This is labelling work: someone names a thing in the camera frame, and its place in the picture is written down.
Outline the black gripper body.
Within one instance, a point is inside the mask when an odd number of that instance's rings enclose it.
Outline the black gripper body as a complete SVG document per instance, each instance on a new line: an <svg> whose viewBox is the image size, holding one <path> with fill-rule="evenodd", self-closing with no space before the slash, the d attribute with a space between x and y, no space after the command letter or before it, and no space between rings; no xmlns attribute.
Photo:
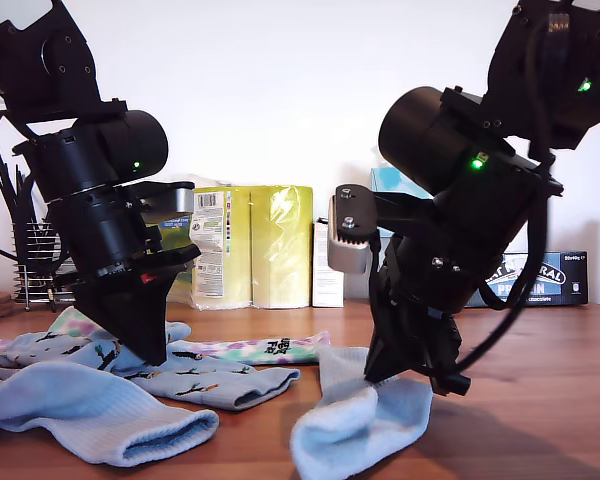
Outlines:
<svg viewBox="0 0 600 480"><path fill-rule="evenodd" d="M58 185L47 193L50 223L74 270L54 274L68 288L126 272L173 274L201 255L187 242L167 249L158 224L193 210L191 185Z"/></svg>

